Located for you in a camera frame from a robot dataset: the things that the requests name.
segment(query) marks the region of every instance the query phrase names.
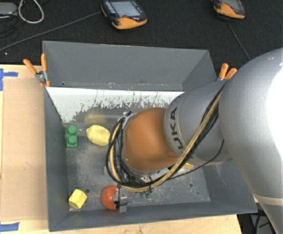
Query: green lego block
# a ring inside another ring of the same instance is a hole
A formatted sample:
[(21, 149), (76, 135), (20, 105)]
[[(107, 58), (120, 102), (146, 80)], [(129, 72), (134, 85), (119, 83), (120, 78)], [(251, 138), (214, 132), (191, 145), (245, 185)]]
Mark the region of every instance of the green lego block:
[(77, 129), (75, 126), (69, 126), (67, 128), (67, 147), (75, 148), (77, 147)]

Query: black floor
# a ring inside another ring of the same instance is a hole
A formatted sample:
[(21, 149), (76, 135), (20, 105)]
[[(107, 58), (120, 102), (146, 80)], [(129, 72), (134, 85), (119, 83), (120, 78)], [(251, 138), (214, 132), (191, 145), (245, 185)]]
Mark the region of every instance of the black floor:
[[(1, 1), (17, 6), (20, 2)], [(149, 21), (128, 32), (111, 26), (101, 12), (102, 0), (37, 1), (45, 14), (40, 23), (30, 24), (19, 17), (0, 19), (0, 64), (22, 64), (28, 58), (40, 65), (42, 41), (57, 40), (206, 49), (219, 73), (223, 62), (239, 68), (250, 59), (283, 47), (283, 0), (242, 0), (246, 18), (234, 22), (218, 18), (210, 0), (138, 0)], [(40, 19), (32, 0), (26, 0), (21, 11), (27, 20)]]

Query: yellow sponge cube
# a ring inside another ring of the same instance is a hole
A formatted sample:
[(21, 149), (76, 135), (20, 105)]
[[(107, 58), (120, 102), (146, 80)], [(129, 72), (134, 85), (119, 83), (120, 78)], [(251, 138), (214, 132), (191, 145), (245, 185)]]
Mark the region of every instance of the yellow sponge cube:
[(87, 195), (83, 191), (79, 189), (75, 189), (69, 198), (69, 205), (79, 210), (84, 205), (86, 199), (87, 199)]

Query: cardboard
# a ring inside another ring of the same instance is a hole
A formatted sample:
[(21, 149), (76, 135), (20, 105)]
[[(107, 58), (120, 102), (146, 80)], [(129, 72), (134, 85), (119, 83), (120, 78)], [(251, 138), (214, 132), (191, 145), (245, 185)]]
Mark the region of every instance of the cardboard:
[(4, 78), (0, 220), (47, 218), (43, 88)]

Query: yellow potato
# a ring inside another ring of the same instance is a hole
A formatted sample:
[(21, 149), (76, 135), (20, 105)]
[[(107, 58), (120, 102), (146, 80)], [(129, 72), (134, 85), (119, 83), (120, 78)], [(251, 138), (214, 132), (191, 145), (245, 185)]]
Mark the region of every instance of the yellow potato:
[(109, 144), (110, 131), (103, 126), (93, 125), (86, 129), (86, 136), (93, 144), (105, 146)]

